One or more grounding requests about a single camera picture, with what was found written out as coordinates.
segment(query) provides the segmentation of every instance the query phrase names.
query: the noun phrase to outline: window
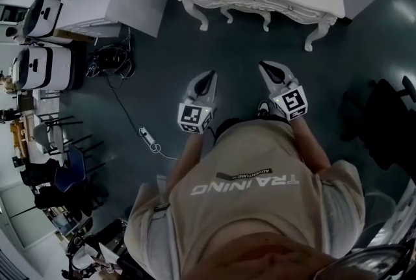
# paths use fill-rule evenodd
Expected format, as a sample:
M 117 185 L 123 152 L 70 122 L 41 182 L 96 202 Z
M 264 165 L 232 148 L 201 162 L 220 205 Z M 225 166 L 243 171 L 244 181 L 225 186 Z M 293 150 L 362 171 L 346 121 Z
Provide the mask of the window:
M 27 12 L 27 8 L 12 5 L 0 5 L 0 21 L 11 23 L 21 22 Z

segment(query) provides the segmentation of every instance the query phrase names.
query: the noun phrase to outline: shoe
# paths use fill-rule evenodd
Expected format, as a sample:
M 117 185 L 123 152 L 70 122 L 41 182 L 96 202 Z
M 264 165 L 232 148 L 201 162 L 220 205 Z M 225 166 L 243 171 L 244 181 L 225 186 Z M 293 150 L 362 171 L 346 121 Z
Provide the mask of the shoe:
M 259 110 L 257 111 L 257 117 L 267 117 L 270 115 L 270 109 L 266 101 L 262 101 L 259 104 Z

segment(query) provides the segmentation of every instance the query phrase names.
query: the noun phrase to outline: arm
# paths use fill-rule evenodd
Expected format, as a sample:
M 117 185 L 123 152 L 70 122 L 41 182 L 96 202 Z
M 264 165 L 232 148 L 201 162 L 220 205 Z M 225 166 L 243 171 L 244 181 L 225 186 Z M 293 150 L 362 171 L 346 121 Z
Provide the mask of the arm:
M 176 162 L 174 170 L 168 179 L 167 188 L 171 190 L 186 176 L 201 160 L 203 145 L 202 134 L 191 134 L 185 144 L 181 157 Z
M 291 122 L 296 145 L 302 154 L 306 166 L 313 173 L 319 173 L 331 166 L 325 151 L 313 136 L 311 130 L 303 117 L 296 118 Z

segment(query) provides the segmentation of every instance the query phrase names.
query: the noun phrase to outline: carved table leg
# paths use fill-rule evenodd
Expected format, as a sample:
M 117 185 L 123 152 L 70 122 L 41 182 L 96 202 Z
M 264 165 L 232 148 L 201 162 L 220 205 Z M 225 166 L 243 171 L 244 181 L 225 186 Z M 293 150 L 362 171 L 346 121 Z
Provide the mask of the carved table leg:
M 307 38 L 305 43 L 305 50 L 311 52 L 313 50 L 312 42 L 319 40 L 327 35 L 331 26 L 335 25 L 337 18 L 331 14 L 325 14 L 318 24 L 318 28 L 315 29 Z
M 229 6 L 221 6 L 220 11 L 225 17 L 228 18 L 227 23 L 233 23 L 233 16 L 228 12 L 228 10 L 231 9 Z
M 183 7 L 185 7 L 185 10 L 194 18 L 201 21 L 201 31 L 207 31 L 208 30 L 208 19 L 205 17 L 205 15 L 199 11 L 195 4 L 191 0 L 182 0 Z
M 268 24 L 272 21 L 272 14 L 270 12 L 262 14 L 262 16 L 265 19 L 265 22 L 263 24 L 263 29 L 265 32 L 268 32 Z

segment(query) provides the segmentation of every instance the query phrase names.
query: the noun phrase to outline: blue chair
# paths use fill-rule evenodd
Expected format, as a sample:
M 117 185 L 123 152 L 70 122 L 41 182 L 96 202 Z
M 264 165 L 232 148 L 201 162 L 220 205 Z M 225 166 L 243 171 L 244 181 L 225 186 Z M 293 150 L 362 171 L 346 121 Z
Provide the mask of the blue chair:
M 105 165 L 105 163 L 101 163 L 89 170 L 86 170 L 85 168 L 86 157 L 84 157 L 84 154 L 101 144 L 103 144 L 103 142 L 93 145 L 85 150 L 81 150 L 73 144 L 69 144 L 68 161 L 66 161 L 67 166 L 59 167 L 55 174 L 54 184 L 61 192 L 67 192 L 74 185 L 85 182 L 86 175 L 88 173 L 93 172 L 94 170 L 97 170 Z

